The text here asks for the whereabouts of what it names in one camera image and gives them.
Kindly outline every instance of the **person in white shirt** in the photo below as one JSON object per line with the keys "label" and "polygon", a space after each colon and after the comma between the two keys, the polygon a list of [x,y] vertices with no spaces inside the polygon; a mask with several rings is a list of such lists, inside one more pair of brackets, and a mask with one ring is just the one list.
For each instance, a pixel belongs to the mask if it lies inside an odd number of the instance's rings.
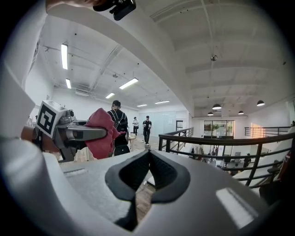
{"label": "person in white shirt", "polygon": [[138,120],[136,117],[134,117],[133,121],[133,133],[137,136],[137,130],[138,130]]}

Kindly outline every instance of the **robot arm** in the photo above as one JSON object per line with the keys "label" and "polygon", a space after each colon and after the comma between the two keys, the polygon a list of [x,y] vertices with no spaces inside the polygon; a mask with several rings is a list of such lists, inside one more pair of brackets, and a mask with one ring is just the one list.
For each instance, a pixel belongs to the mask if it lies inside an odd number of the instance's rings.
{"label": "robot arm", "polygon": [[85,141],[104,138],[105,128],[85,126],[86,120],[76,120],[74,112],[59,104],[45,100],[40,106],[36,127],[52,139],[63,158],[59,162],[73,161],[77,150],[86,147]]}

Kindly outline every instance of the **glass wall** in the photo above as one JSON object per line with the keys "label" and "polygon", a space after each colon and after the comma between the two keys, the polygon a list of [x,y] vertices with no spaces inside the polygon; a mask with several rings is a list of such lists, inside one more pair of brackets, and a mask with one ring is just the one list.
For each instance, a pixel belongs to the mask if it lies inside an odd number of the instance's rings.
{"label": "glass wall", "polygon": [[152,122],[150,135],[158,136],[159,134],[166,134],[176,131],[176,111],[149,112],[139,114],[139,134],[143,134],[142,123],[146,120],[146,116],[149,116],[149,120]]}
{"label": "glass wall", "polygon": [[226,121],[226,136],[233,136],[234,135],[234,121],[228,120]]}
{"label": "glass wall", "polygon": [[212,136],[212,121],[204,121],[204,135]]}
{"label": "glass wall", "polygon": [[205,120],[205,138],[233,138],[234,120]]}
{"label": "glass wall", "polygon": [[226,136],[226,121],[213,120],[212,136],[216,136],[217,138],[219,138],[220,136]]}

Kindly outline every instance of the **camera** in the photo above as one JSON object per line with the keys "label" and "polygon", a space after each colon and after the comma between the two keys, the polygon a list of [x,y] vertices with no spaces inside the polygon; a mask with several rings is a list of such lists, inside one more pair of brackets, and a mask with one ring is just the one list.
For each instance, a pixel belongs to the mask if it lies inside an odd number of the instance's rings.
{"label": "camera", "polygon": [[96,12],[103,12],[110,8],[112,8],[110,13],[113,14],[114,19],[118,21],[136,9],[136,3],[135,0],[107,0],[102,4],[94,6],[93,10]]}

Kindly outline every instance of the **black railing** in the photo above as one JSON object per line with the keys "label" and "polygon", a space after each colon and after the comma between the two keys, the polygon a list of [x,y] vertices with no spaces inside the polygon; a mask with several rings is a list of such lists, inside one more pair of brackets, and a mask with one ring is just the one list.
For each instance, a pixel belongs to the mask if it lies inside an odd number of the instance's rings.
{"label": "black railing", "polygon": [[[180,135],[183,132],[188,132],[188,136],[182,136]],[[255,172],[257,169],[260,168],[265,168],[265,167],[270,167],[274,166],[274,163],[270,163],[267,165],[258,165],[260,157],[265,157],[265,156],[270,156],[278,153],[283,153],[291,150],[291,148],[295,148],[295,141],[293,140],[292,142],[292,147],[282,149],[279,151],[271,152],[271,153],[263,153],[261,154],[262,150],[262,145],[265,143],[271,143],[271,142],[279,142],[279,141],[284,141],[284,140],[289,140],[289,139],[294,139],[295,138],[295,133],[290,133],[290,134],[285,134],[285,135],[278,135],[278,136],[272,136],[272,137],[265,137],[265,138],[254,138],[254,139],[206,139],[206,138],[195,138],[192,137],[193,134],[193,128],[185,129],[185,130],[179,130],[175,131],[169,134],[163,134],[159,135],[159,150],[162,151],[164,147],[166,147],[166,152],[172,152],[172,153],[177,153],[177,154],[184,154],[188,155],[194,158],[214,158],[216,160],[218,159],[244,159],[244,158],[255,158],[254,164],[251,167],[244,167],[244,168],[221,168],[224,171],[245,171],[245,170],[251,170],[249,177],[247,178],[240,178],[237,179],[239,181],[247,181],[246,186],[249,186],[251,181],[253,179],[265,179],[265,178],[270,178],[270,182],[273,181],[274,173],[269,173],[267,175],[261,175],[261,176],[254,176]],[[246,145],[258,145],[256,155],[247,155],[247,156],[211,156],[211,155],[205,155],[205,154],[194,154],[194,153],[187,153],[187,152],[182,152],[179,151],[181,148],[177,148],[177,150],[171,148],[170,144],[172,142],[178,142],[179,143],[192,143],[192,144],[200,144],[200,145],[219,145],[219,146],[246,146]],[[283,161],[277,161],[275,165],[281,165]],[[258,188],[265,185],[263,184],[258,184],[251,186],[250,188]]]}
{"label": "black railing", "polygon": [[[194,134],[194,128],[188,128],[184,130],[178,130],[174,131],[165,135],[175,136],[175,137],[192,137]],[[174,150],[174,148],[177,146],[177,151],[181,150],[185,143],[181,141],[168,141],[166,140],[166,144],[163,144],[163,139],[160,137],[159,139],[159,150],[162,151],[163,148],[166,147],[167,150]]]}
{"label": "black railing", "polygon": [[285,135],[291,126],[281,127],[245,127],[245,136],[253,138],[273,137],[278,135]]}

